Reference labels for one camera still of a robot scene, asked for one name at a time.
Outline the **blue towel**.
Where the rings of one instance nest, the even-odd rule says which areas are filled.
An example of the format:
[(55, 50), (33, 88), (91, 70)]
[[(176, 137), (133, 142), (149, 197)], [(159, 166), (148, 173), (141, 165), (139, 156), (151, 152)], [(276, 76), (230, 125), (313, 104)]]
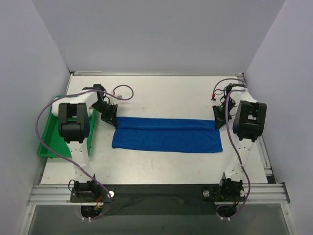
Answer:
[(210, 154), (223, 151), (213, 120), (118, 117), (112, 148)]

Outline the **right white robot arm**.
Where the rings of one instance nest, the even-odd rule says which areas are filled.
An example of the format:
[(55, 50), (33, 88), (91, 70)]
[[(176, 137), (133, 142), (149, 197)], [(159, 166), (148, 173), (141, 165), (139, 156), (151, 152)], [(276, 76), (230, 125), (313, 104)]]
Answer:
[(244, 167), (253, 145), (264, 131), (267, 105), (254, 99), (246, 85), (230, 83), (224, 88), (221, 104), (213, 106), (213, 112), (215, 129), (225, 126), (233, 147), (217, 195), (224, 201), (244, 197)]

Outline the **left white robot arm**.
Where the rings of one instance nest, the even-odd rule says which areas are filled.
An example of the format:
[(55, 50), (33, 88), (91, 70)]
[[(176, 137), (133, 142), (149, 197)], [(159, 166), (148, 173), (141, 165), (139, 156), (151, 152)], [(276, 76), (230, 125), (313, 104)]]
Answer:
[(104, 100), (105, 88), (100, 84), (83, 88), (85, 91), (76, 97), (56, 101), (52, 109), (57, 109), (58, 132), (64, 139), (71, 159), (75, 162), (75, 179), (73, 192), (81, 193), (82, 197), (92, 202), (100, 194), (100, 186), (95, 182), (95, 174), (91, 168), (88, 152), (88, 137), (91, 127), (89, 117), (96, 110), (101, 114), (101, 120), (117, 127), (118, 105)]

